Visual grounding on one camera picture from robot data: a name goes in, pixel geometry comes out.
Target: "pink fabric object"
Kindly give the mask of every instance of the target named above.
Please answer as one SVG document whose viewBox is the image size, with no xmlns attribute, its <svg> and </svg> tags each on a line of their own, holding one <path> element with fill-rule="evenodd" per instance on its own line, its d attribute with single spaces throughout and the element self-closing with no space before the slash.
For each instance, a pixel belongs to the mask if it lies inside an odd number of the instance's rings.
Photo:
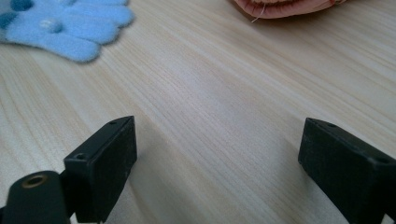
<svg viewBox="0 0 396 224">
<path fill-rule="evenodd" d="M 319 11 L 346 0 L 234 0 L 247 14 L 263 19 L 283 18 Z"/>
</svg>

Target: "wooden surface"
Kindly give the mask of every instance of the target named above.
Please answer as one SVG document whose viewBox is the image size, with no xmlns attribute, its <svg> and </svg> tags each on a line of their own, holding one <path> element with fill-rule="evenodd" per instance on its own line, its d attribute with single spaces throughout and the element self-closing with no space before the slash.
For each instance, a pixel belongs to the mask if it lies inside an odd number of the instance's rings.
<svg viewBox="0 0 396 224">
<path fill-rule="evenodd" d="M 8 187 L 135 115 L 138 160 L 107 223 L 347 223 L 297 162 L 304 119 L 396 157 L 396 2 L 251 23 L 233 1 L 134 1 L 93 63 L 0 45 Z"/>
</svg>

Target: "blue glove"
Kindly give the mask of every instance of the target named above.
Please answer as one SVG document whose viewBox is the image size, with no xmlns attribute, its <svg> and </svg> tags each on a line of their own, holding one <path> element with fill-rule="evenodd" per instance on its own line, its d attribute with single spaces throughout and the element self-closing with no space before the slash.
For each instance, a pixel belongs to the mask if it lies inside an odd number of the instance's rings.
<svg viewBox="0 0 396 224">
<path fill-rule="evenodd" d="M 124 4 L 126 0 L 0 0 L 0 42 L 87 62 L 133 19 Z"/>
</svg>

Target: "wooden table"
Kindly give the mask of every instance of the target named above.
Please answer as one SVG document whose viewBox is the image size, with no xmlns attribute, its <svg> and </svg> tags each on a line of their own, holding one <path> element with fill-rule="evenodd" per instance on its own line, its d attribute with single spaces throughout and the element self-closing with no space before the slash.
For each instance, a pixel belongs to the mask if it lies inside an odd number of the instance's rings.
<svg viewBox="0 0 396 224">
<path fill-rule="evenodd" d="M 256 21 L 233 1 L 134 1 L 92 63 L 0 46 L 0 204 L 135 115 L 138 159 L 107 223 L 347 223 L 297 155 L 306 117 L 396 157 L 396 2 Z"/>
</svg>

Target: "loose thread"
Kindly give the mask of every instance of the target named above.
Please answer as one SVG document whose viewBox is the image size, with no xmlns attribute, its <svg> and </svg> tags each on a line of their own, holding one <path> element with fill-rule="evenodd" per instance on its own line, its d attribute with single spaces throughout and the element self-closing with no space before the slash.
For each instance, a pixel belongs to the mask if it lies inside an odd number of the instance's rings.
<svg viewBox="0 0 396 224">
<path fill-rule="evenodd" d="M 264 4 L 264 6 L 262 7 L 262 13 L 260 13 L 260 15 L 259 15 L 256 19 L 254 19 L 254 20 L 252 21 L 252 23 L 255 22 L 256 20 L 258 20 L 258 19 L 260 18 L 260 16 L 262 16 L 262 14 L 264 13 L 264 10 L 265 10 L 265 4 Z"/>
</svg>

